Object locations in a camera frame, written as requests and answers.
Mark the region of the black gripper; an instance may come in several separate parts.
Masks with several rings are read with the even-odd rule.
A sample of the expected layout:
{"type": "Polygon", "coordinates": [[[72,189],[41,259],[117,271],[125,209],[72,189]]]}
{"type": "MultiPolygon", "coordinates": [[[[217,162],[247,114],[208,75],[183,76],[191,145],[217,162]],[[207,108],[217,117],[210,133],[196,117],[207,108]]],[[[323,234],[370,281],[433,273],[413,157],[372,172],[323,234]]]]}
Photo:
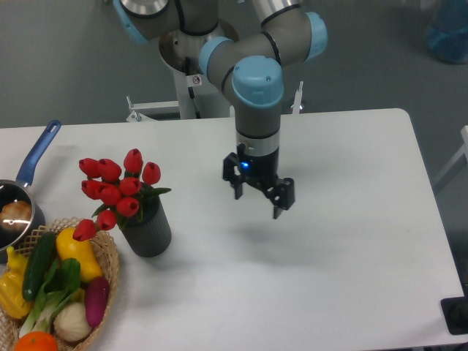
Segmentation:
{"type": "Polygon", "coordinates": [[[256,184],[257,189],[271,201],[273,219],[278,219],[295,202],[294,180],[278,178],[278,158],[279,149],[263,156],[252,156],[247,154],[246,146],[237,146],[237,154],[228,154],[222,165],[222,178],[230,183],[234,198],[238,200],[243,194],[244,177],[249,184],[256,184]]]}

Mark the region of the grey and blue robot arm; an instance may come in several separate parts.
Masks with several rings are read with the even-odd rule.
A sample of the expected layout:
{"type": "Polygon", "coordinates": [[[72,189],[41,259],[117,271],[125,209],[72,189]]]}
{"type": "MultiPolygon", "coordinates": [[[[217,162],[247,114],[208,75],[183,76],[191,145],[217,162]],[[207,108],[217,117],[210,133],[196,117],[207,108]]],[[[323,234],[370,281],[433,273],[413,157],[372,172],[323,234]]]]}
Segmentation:
{"type": "Polygon", "coordinates": [[[324,20],[298,1],[254,1],[262,31],[234,40],[222,28],[217,1],[115,1],[122,26],[136,42],[172,37],[184,69],[200,73],[233,106],[236,152],[222,177],[236,197],[244,184],[260,190],[275,216],[295,201],[294,181],[277,174],[283,69],[320,55],[324,20]]]}

